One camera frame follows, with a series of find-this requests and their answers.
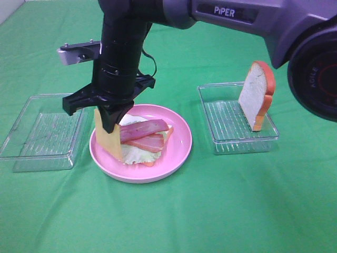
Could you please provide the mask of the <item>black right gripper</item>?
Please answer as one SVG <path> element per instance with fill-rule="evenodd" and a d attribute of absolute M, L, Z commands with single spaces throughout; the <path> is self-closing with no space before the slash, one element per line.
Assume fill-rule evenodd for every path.
<path fill-rule="evenodd" d="M 155 78 L 142 74 L 138 67 L 121 68 L 103 58 L 93 60 L 91 82 L 62 100 L 63 110 L 73 115 L 77 110 L 97 106 L 102 127 L 114 131 L 123 116 L 134 106 L 134 99 L 146 88 L 154 88 Z"/>

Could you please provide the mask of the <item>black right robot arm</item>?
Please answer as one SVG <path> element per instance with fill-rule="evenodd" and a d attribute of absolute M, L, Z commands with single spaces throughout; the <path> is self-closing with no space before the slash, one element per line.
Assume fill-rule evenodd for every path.
<path fill-rule="evenodd" d="M 100 41 L 64 45 L 66 65 L 93 62 L 90 84 L 63 98 L 72 115 L 97 106 L 103 128 L 114 125 L 154 79 L 139 69 L 152 24 L 187 29 L 206 22 L 265 40 L 272 66 L 288 65 L 294 97 L 311 113 L 336 120 L 336 1 L 100 1 Z"/>

